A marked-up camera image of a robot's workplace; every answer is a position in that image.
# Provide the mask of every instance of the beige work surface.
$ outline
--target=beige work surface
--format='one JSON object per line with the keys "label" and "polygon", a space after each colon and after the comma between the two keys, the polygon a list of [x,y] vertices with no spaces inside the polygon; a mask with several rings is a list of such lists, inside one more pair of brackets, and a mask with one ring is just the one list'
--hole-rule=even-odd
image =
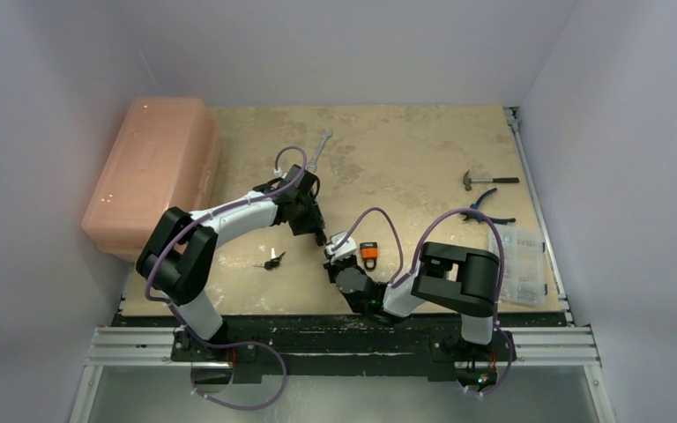
{"label": "beige work surface", "polygon": [[[490,216],[517,218],[517,226],[538,229],[531,197],[513,137],[499,106],[331,106],[213,108],[221,133],[212,206],[243,196],[273,177],[276,153],[286,145],[315,152],[323,130],[332,130],[317,162],[321,179],[318,203],[330,236],[347,230],[372,206],[385,209],[396,224],[408,268],[416,242],[440,214],[476,201],[488,184],[465,191],[463,173],[475,177],[518,176],[519,184],[498,184],[481,210]],[[301,158],[286,153],[281,167]],[[488,249],[487,225],[445,220],[429,237]],[[388,280],[398,268],[398,249],[383,216],[370,213],[353,235],[357,242],[377,241],[380,257],[370,275]],[[286,251],[275,271],[254,267]],[[216,251],[206,293],[223,315],[344,314],[344,298],[322,267],[323,249],[312,235],[294,237],[287,224],[246,234]],[[538,308],[503,303],[501,311],[560,310],[554,277],[545,262],[546,305]],[[143,295],[144,280],[131,276],[124,315],[165,315],[168,310]],[[424,304],[416,312],[449,311]]]}

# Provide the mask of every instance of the pink plastic bin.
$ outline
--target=pink plastic bin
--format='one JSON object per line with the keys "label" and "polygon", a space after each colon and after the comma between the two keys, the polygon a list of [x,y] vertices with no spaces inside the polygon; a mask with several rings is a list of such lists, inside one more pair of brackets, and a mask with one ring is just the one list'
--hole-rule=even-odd
{"label": "pink plastic bin", "polygon": [[162,213],[205,208],[219,132],[203,101],[139,97],[130,106],[82,229],[98,249],[135,262]]}

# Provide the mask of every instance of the wrench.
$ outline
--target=wrench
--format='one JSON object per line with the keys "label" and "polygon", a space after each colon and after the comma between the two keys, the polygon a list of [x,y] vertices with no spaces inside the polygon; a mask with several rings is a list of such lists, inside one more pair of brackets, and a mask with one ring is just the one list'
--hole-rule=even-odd
{"label": "wrench", "polygon": [[317,158],[320,156],[320,153],[323,152],[323,147],[325,147],[325,142],[328,141],[328,138],[333,136],[333,131],[323,131],[323,138],[320,139],[320,144],[317,145],[316,153],[313,155],[313,159],[308,162],[308,165],[305,166],[305,170],[308,172],[315,172],[317,170]]}

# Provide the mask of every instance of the bunch of keys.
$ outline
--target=bunch of keys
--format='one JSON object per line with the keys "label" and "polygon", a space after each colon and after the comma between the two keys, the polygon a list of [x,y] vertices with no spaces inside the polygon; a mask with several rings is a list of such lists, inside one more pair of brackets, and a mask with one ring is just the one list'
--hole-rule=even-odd
{"label": "bunch of keys", "polygon": [[276,269],[281,265],[281,258],[284,257],[284,254],[286,254],[286,251],[281,253],[279,256],[272,258],[266,263],[263,264],[254,264],[255,267],[263,267],[264,269],[271,271],[273,269]]}

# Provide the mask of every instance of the gray wall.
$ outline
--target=gray wall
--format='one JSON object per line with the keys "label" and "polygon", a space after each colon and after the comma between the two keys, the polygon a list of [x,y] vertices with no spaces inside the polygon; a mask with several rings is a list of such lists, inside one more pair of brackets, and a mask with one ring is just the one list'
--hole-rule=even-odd
{"label": "gray wall", "polygon": [[127,266],[79,222],[123,112],[154,90],[104,1],[0,0],[0,421],[66,421]]}
{"label": "gray wall", "polygon": [[517,105],[576,0],[121,0],[165,93]]}
{"label": "gray wall", "polygon": [[582,0],[522,118],[620,421],[677,421],[677,1]]}

